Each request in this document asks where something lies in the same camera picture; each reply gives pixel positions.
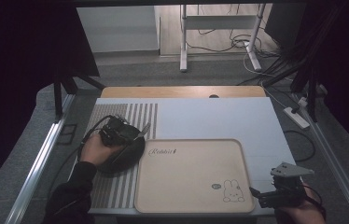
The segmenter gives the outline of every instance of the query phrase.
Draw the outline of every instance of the wooden edge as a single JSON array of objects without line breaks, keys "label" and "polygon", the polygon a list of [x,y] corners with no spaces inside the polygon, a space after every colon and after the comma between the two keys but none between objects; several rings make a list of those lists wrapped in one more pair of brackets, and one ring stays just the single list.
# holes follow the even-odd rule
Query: wooden edge
[{"label": "wooden edge", "polygon": [[265,97],[260,86],[106,87],[101,98]]}]

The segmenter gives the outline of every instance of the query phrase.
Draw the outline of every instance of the gray striped mat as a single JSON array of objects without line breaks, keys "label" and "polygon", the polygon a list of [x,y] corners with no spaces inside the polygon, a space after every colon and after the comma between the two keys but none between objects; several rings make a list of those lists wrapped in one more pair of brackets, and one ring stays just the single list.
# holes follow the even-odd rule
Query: gray striped mat
[{"label": "gray striped mat", "polygon": [[[157,111],[157,104],[96,105],[93,108],[87,130],[102,117],[119,114],[139,130],[142,130],[150,122],[151,128],[145,135],[145,139],[155,139]],[[98,128],[102,127],[105,123],[102,122]],[[134,208],[133,201],[137,170],[138,164],[127,171],[115,175],[98,172],[93,179],[91,208]]]}]

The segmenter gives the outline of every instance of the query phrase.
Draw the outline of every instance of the wall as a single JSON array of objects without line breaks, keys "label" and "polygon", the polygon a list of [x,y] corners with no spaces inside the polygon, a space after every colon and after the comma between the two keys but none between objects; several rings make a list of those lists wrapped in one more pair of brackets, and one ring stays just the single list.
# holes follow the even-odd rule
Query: wall
[{"label": "wall", "polygon": [[92,52],[158,50],[154,7],[77,9]]}]

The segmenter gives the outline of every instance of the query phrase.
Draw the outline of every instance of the rabbit illustration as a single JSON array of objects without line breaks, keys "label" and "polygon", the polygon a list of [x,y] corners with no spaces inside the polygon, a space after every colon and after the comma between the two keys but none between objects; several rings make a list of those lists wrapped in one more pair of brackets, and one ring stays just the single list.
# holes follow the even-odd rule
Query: rabbit illustration
[{"label": "rabbit illustration", "polygon": [[244,202],[244,194],[237,180],[226,180],[224,182],[224,202]]}]

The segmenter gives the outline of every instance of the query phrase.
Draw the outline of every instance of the hand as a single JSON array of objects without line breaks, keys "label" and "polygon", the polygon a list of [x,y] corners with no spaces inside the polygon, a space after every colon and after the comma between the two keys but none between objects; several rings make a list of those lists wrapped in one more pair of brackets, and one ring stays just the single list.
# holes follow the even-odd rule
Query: hand
[{"label": "hand", "polygon": [[[314,194],[310,189],[305,188],[305,191],[310,198],[315,199]],[[325,224],[326,223],[326,221],[323,218],[323,215],[320,213],[317,207],[306,201],[304,201],[298,207],[280,207],[279,209],[288,213],[291,216],[291,218],[294,220],[294,222],[297,224]]]},{"label": "hand", "polygon": [[113,153],[123,148],[124,146],[106,147],[103,145],[101,136],[93,134],[82,148],[80,161],[88,161],[97,166],[104,163]]}]

